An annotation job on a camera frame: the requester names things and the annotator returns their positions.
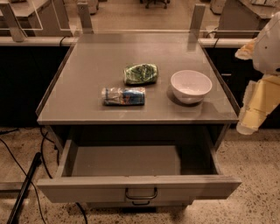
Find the grey top drawer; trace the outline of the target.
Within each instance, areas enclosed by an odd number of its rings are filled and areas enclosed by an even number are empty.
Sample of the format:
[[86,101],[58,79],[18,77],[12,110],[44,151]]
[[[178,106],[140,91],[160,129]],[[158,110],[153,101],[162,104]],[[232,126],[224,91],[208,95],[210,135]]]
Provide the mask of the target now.
[[241,184],[197,145],[78,146],[69,140],[56,175],[38,188],[53,203],[225,199]]

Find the grey drawer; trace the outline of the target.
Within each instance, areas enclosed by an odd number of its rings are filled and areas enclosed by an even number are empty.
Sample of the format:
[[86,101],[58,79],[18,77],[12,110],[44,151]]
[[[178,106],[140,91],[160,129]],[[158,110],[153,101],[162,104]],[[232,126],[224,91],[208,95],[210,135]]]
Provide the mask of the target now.
[[197,145],[78,146],[69,140],[56,175],[38,188],[53,203],[225,199],[241,184]]
[[187,201],[155,201],[149,200],[145,202],[126,201],[126,202],[87,202],[87,206],[91,208],[123,208],[123,207],[187,207],[193,203],[193,200]]

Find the grey drawer cabinet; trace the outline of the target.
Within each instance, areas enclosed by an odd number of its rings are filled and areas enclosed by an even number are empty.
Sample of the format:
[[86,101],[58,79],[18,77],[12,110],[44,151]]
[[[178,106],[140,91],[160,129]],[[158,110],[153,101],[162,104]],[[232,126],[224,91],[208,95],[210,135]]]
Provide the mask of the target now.
[[81,36],[38,106],[61,158],[38,188],[54,203],[188,205],[241,183],[217,150],[235,98],[190,33]]

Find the grey bottom drawer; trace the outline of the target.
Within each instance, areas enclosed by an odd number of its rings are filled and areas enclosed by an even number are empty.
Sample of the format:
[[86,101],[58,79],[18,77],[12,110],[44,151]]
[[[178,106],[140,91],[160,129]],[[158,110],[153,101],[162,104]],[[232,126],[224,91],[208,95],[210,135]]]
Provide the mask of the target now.
[[155,201],[149,200],[145,202],[126,201],[126,202],[87,202],[87,206],[91,208],[123,208],[123,207],[187,207],[193,203],[193,200],[187,201]]

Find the white ceramic bowl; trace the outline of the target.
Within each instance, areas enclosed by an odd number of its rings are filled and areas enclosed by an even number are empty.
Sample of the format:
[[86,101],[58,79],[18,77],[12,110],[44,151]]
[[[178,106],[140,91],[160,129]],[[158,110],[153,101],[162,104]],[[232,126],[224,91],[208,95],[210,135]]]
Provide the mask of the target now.
[[203,73],[182,70],[171,77],[171,89],[175,97],[184,104],[201,102],[212,89],[211,80]]

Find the grey background desk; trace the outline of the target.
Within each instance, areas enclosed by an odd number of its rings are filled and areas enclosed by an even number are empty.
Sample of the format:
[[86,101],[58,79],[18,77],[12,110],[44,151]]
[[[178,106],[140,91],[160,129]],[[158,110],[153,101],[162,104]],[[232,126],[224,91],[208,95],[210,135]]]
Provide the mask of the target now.
[[64,0],[0,0],[27,37],[72,37]]
[[215,33],[221,39],[252,39],[280,11],[280,2],[274,7],[254,5],[250,0],[227,0]]

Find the green snack bag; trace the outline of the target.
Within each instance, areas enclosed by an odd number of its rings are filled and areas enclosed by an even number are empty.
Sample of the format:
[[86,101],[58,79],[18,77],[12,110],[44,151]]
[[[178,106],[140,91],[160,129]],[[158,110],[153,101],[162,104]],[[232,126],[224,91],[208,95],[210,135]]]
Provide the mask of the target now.
[[123,73],[126,85],[145,85],[156,83],[158,80],[158,67],[155,64],[126,66]]

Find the blue snack bag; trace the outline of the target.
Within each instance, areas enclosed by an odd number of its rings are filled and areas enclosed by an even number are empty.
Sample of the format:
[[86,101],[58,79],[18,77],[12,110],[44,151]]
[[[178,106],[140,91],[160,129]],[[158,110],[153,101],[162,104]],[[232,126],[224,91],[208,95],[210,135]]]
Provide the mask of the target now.
[[105,87],[101,91],[104,105],[135,106],[145,104],[144,87]]

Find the black office chair base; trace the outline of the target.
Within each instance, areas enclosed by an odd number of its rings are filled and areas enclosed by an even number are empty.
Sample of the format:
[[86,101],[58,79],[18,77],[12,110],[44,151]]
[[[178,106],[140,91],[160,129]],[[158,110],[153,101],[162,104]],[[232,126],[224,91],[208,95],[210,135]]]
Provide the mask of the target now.
[[149,9],[150,5],[157,5],[162,4],[164,9],[168,8],[168,4],[171,2],[171,0],[139,0],[140,4],[143,4],[145,9]]

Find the black bar on floor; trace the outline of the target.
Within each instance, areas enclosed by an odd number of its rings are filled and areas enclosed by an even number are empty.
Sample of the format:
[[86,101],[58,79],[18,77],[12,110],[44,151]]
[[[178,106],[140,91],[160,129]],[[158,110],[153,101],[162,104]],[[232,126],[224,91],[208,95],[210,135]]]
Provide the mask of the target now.
[[7,224],[18,224],[18,217],[21,211],[21,207],[23,205],[23,202],[25,200],[25,196],[28,192],[29,186],[32,183],[32,178],[37,170],[37,167],[40,165],[41,161],[41,153],[37,152],[32,160],[31,166],[29,168],[29,171],[25,175],[25,179],[23,184],[20,187],[19,194],[17,196],[17,200],[15,202],[14,207],[11,210],[10,217],[7,221]]

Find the right grey metal post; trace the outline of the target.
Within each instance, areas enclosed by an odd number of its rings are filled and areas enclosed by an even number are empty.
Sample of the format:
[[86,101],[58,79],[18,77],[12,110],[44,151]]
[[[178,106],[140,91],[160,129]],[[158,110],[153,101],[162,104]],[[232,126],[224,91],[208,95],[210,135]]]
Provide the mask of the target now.
[[200,35],[200,28],[202,25],[206,6],[203,3],[196,3],[192,13],[192,21],[190,25],[190,32],[197,38]]

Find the grey metal post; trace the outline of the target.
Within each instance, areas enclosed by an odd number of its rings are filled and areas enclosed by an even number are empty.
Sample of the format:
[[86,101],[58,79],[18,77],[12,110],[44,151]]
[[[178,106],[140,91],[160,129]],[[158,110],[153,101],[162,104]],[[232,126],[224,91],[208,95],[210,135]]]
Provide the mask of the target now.
[[206,6],[203,3],[196,3],[192,13],[192,21],[190,25],[190,32],[197,38],[200,35],[200,28],[202,25]]
[[84,34],[91,34],[93,32],[93,26],[91,22],[91,17],[89,13],[87,2],[77,3],[78,14],[80,17],[81,29]]
[[0,3],[0,11],[3,14],[3,18],[7,26],[10,29],[10,35],[14,42],[23,42],[25,40],[25,35],[20,28],[18,20],[10,6],[9,2]]

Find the middle grey metal post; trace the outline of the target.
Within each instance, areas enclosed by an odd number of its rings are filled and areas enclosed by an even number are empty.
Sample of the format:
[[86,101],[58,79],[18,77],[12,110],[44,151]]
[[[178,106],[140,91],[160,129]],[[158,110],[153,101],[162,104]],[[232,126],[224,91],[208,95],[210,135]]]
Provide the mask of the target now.
[[80,17],[81,29],[84,34],[91,34],[93,32],[93,26],[91,22],[91,17],[89,13],[87,2],[77,3],[78,14]]

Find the left grey metal post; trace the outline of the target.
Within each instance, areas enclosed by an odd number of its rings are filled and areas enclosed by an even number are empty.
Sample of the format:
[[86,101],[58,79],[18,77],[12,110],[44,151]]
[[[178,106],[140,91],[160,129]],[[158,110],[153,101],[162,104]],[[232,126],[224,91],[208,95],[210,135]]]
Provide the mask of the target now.
[[25,40],[25,35],[20,28],[18,20],[10,6],[9,2],[0,3],[0,11],[3,14],[3,18],[7,26],[10,29],[10,35],[14,42],[23,42]]

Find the white horizontal rail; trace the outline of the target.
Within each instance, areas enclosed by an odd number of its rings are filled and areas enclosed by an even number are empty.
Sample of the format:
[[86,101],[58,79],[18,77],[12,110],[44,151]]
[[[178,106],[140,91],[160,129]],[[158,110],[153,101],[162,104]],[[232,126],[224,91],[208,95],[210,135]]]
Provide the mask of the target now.
[[[15,42],[12,37],[0,37],[0,46],[70,46],[75,44],[75,37],[29,37],[23,42]],[[206,48],[240,48],[251,41],[251,38],[200,38],[199,43]]]

